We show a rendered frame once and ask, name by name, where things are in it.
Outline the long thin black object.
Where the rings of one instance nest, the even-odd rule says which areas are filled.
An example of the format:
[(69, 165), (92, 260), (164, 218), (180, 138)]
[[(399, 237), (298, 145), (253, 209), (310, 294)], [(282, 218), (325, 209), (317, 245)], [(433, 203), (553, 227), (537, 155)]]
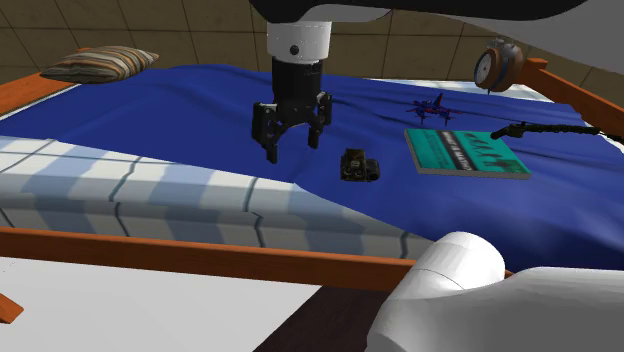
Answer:
[(522, 121), (519, 124), (510, 124), (502, 129), (499, 129), (490, 134), (490, 138), (497, 140), (503, 136), (509, 136), (513, 138), (522, 138), (525, 132), (534, 133), (576, 133), (583, 135), (601, 135), (609, 138), (617, 143), (624, 145), (624, 137), (619, 135), (604, 133), (598, 127), (588, 126), (576, 126), (566, 124), (526, 124)]

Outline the blue toy plane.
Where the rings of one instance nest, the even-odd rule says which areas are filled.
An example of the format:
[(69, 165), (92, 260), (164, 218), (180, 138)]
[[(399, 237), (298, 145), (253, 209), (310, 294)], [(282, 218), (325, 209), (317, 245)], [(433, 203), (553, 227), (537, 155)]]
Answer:
[(413, 112), (420, 119), (421, 124), (424, 124), (429, 116), (437, 116), (444, 120), (445, 125), (448, 125), (455, 114), (461, 114), (461, 111), (443, 107), (441, 105), (443, 96), (443, 93), (439, 93), (434, 100), (415, 100), (409, 112)]

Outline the teal book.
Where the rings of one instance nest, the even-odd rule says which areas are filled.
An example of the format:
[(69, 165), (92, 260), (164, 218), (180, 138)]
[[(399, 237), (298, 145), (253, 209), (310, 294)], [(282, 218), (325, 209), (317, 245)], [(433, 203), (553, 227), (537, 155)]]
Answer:
[(532, 173), (489, 132), (409, 128), (404, 136), (419, 174), (528, 180)]

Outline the blue blanket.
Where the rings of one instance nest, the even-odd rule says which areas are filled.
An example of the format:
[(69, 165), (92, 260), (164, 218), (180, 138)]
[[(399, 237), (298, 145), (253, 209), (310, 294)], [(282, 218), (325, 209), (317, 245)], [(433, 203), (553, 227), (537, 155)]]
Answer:
[[(112, 180), (71, 180), (68, 165), (8, 182), (44, 206), (104, 198), (139, 235), (316, 252), (414, 258), (452, 231), (492, 243), (513, 271), (537, 266), (624, 270), (624, 152), (601, 137), (529, 134), (508, 146), (528, 180), (422, 175), (404, 130), (415, 100), (461, 111), (452, 130), (491, 132), (513, 122), (579, 124), (569, 106), (449, 89), (328, 76), (333, 121), (317, 149), (307, 129), (281, 139), (276, 164), (252, 139), (252, 107), (270, 77), (226, 65), (151, 69), (81, 85), (8, 117), (4, 140), (31, 138), (135, 156)], [(376, 159), (373, 182), (340, 179), (347, 148)]]

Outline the wooden bed with striped mattress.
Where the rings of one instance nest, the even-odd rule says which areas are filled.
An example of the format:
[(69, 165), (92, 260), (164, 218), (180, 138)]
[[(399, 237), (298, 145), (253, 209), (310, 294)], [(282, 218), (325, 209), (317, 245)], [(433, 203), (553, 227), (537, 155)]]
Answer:
[[(624, 133), (624, 108), (528, 58), (516, 83), (571, 105), (583, 119)], [(51, 96), (69, 83), (38, 73), (0, 85), (0, 112)], [(0, 227), (0, 256), (391, 292), (414, 260)]]

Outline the brown striped pillow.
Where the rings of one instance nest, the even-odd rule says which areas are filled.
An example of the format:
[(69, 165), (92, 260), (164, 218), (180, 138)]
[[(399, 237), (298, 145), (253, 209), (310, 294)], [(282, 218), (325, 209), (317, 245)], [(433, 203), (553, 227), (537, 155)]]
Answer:
[(40, 76), (78, 84), (111, 83), (141, 73), (158, 59), (156, 53), (125, 46), (83, 48), (64, 56)]

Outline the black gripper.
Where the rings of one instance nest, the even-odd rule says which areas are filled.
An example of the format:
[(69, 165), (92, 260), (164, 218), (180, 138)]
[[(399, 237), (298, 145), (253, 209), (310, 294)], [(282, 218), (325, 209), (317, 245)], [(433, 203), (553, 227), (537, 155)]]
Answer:
[(317, 149), (324, 127), (332, 122), (332, 95), (321, 91), (322, 62), (289, 63), (272, 58), (273, 103), (253, 106), (252, 138), (277, 163), (277, 143), (288, 127), (308, 123), (308, 145)]

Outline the brown round alarm clock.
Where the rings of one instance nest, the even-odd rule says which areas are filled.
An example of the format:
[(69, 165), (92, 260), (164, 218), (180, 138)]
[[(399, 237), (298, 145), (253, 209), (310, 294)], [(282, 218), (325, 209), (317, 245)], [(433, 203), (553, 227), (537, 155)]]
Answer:
[(477, 87), (488, 92), (506, 91), (523, 67), (522, 50), (515, 43), (502, 38), (489, 41), (486, 48), (475, 65), (474, 82)]

